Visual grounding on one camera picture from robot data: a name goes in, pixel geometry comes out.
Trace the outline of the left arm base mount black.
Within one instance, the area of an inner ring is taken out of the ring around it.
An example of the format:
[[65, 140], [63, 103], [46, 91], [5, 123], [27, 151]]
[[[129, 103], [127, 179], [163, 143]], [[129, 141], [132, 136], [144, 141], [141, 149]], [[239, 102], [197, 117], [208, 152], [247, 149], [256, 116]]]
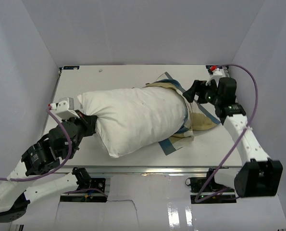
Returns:
[[107, 195], [105, 194], [105, 178], [92, 178], [83, 167], [74, 167], [71, 172], [71, 176], [75, 178], [73, 180], [74, 186], [67, 189], [64, 193], [86, 193], [88, 196], [91, 196], [94, 193], [100, 193], [107, 198]]

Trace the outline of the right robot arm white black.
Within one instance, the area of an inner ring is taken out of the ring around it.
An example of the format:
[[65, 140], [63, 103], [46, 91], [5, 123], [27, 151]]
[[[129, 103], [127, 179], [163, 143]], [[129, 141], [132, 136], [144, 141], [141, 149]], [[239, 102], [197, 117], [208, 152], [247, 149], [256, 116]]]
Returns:
[[277, 194], [283, 166], [272, 160], [256, 139], [244, 108], [236, 102], [237, 83], [233, 78], [222, 77], [216, 82], [195, 80], [190, 89], [183, 93], [188, 102], [198, 96], [198, 103], [210, 103], [215, 108], [221, 124], [234, 141], [229, 151], [238, 150], [242, 161], [239, 170], [223, 168], [222, 164], [210, 169], [207, 179], [199, 190], [195, 201], [206, 199], [201, 193], [207, 187], [212, 192], [234, 189], [241, 197], [268, 197]]

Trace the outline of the white pillow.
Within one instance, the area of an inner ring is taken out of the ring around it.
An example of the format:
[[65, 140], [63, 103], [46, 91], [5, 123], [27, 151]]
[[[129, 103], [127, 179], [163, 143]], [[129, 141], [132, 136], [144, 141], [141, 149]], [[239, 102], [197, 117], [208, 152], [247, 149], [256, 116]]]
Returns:
[[184, 99], [163, 87], [98, 90], [77, 97], [87, 116], [97, 116], [96, 133], [112, 158], [169, 138], [187, 117]]

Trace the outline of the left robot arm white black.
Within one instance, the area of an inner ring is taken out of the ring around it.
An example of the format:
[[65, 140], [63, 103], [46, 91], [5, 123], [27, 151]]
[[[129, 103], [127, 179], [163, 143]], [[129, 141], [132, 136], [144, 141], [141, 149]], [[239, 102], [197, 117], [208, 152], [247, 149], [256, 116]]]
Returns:
[[33, 186], [36, 180], [60, 169], [73, 158], [84, 137], [96, 132], [95, 115], [84, 115], [79, 110], [69, 119], [58, 122], [41, 139], [30, 146], [11, 174], [0, 179], [0, 223], [22, 217], [30, 204], [63, 193], [90, 191], [95, 181], [85, 168], [73, 168], [64, 177]]

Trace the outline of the blue beige white checked pillowcase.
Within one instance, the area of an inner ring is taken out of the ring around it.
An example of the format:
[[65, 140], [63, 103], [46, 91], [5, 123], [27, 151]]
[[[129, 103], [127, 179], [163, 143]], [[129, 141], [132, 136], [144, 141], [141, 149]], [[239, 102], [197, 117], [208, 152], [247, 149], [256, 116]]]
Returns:
[[[159, 76], [155, 82], [147, 83], [145, 86], [173, 89], [179, 95], [182, 95], [186, 91], [168, 72]], [[206, 132], [221, 123], [219, 119], [209, 113], [197, 101], [193, 101], [192, 103], [185, 101], [185, 106], [185, 119], [181, 128], [174, 135], [159, 142], [165, 155], [172, 154], [191, 144], [199, 132]]]

